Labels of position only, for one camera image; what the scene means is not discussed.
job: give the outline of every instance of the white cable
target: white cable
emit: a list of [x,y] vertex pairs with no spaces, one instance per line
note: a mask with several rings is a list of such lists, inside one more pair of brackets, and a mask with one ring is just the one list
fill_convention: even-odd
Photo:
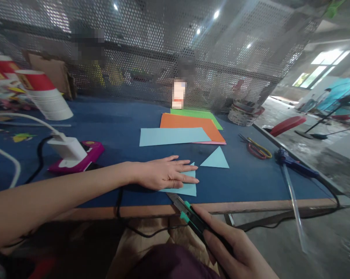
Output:
[[29,119],[32,119],[34,121],[37,121],[43,125],[45,125],[47,128],[49,128],[51,131],[53,131],[55,134],[60,134],[60,132],[58,130],[56,130],[54,127],[52,127],[50,124],[47,124],[46,122],[36,118],[36,117],[33,117],[33,116],[30,116],[30,115],[26,115],[26,114],[16,114],[16,113],[11,113],[11,112],[1,112],[0,113],[0,116],[19,116],[19,117],[25,117],[25,118],[29,118]]
[[21,171],[20,163],[13,156],[4,152],[2,149],[0,149],[0,154],[5,156],[7,159],[11,160],[15,165],[15,174],[14,174],[14,177],[12,178],[12,182],[9,187],[9,188],[13,188],[16,186],[17,180],[19,179],[19,176],[20,176],[20,171]]

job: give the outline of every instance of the orange paper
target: orange paper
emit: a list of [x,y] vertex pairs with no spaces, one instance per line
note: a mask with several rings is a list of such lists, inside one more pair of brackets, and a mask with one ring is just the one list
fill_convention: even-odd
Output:
[[197,128],[202,127],[211,141],[225,142],[219,130],[211,119],[182,116],[176,114],[162,114],[160,128]]

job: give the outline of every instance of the red scissors handle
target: red scissors handle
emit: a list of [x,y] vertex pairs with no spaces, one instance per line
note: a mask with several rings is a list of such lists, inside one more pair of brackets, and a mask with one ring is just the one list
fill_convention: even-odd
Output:
[[260,160],[265,160],[267,159],[267,156],[260,150],[258,149],[255,145],[252,145],[251,143],[247,144],[247,150],[254,155],[256,158]]

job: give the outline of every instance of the ceiling light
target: ceiling light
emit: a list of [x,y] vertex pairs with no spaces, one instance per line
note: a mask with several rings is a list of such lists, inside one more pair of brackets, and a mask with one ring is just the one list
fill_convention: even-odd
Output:
[[214,19],[217,19],[218,16],[219,16],[219,10],[217,10],[217,11],[215,12],[215,14],[214,14]]

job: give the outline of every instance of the box cutter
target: box cutter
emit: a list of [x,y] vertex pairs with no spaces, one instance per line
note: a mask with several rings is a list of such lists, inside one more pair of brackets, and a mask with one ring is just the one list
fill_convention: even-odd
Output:
[[[223,245],[227,249],[227,251],[234,257],[233,248],[229,244],[228,241],[224,239],[220,234],[216,233],[205,221],[202,220],[202,218],[194,211],[193,207],[190,205],[189,202],[183,201],[178,194],[175,193],[166,193],[167,196],[172,200],[174,205],[177,209],[180,211],[180,218],[183,219],[189,227],[194,231],[194,233],[200,238],[200,240],[205,244],[207,247],[207,243],[205,241],[205,238],[203,237],[203,231],[207,229],[208,231],[212,232]],[[228,278],[228,274],[224,271],[223,267],[219,264],[219,266],[222,268],[224,275],[226,278]]]

